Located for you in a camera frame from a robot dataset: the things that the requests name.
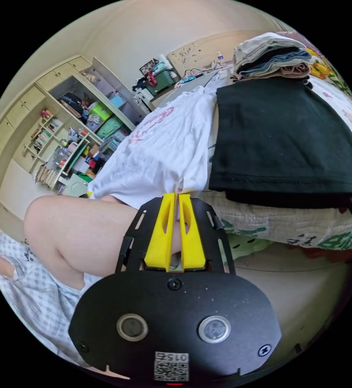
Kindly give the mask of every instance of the qr code sticker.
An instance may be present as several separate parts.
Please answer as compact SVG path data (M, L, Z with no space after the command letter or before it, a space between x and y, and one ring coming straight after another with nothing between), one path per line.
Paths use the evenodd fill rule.
M154 374L157 381L188 381L188 353L156 352Z

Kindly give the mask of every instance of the stack of folded clothes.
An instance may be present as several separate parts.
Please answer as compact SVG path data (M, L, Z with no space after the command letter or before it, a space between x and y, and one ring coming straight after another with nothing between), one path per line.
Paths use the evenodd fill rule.
M239 81L271 77L307 81L314 61L303 43L272 32L239 44L233 59Z

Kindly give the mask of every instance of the white t-shirt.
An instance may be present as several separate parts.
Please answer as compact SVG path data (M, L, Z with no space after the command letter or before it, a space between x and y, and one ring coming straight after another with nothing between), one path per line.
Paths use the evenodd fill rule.
M112 195L139 209L176 187L202 190L215 104L215 92L198 86L150 113L89 183L91 198Z

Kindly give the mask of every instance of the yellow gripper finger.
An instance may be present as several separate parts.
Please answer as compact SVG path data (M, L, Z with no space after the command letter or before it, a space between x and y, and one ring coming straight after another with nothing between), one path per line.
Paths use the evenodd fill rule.
M183 271L202 269L205 267L205 256L190 194L179 194L179 206Z
M145 256L149 268L165 269L171 264L173 225L175 222L175 193L164 194L160 211Z

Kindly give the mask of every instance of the person's leg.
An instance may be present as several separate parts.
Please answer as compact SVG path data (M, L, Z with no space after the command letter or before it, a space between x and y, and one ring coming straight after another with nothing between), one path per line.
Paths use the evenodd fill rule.
M84 272L114 273L122 239L136 213L109 197L44 196L28 207L24 233L30 249L57 280L81 289ZM180 227L176 227L172 253L180 250Z

